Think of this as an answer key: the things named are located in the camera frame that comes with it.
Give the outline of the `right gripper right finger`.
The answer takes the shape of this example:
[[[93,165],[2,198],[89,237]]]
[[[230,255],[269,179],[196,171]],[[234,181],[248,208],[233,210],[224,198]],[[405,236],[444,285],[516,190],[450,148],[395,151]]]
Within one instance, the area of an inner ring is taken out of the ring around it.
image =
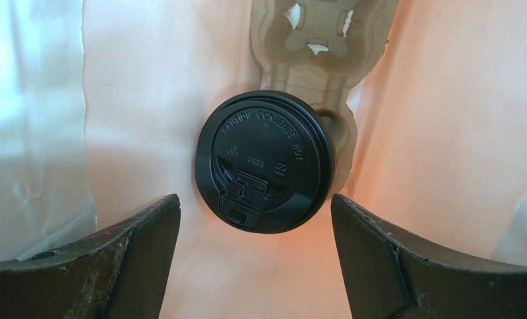
[[[343,195],[331,214],[353,318],[527,318],[527,266],[438,245]]]

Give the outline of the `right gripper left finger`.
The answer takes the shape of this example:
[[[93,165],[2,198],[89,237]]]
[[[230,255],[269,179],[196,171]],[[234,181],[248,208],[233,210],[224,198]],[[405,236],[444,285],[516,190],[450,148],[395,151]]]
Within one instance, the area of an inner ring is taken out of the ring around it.
[[[180,219],[168,195],[79,241],[0,262],[0,318],[157,318]]]

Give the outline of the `orange paper bag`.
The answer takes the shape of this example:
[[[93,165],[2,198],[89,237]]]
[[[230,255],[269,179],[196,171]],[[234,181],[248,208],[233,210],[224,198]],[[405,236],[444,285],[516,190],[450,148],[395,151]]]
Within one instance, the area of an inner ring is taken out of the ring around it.
[[[198,195],[206,117],[257,89],[250,1],[85,1],[85,142],[100,227],[168,193],[181,227],[161,318],[349,318],[330,210],[234,230]],[[344,194],[426,239],[527,265],[527,1],[400,1],[348,105]]]

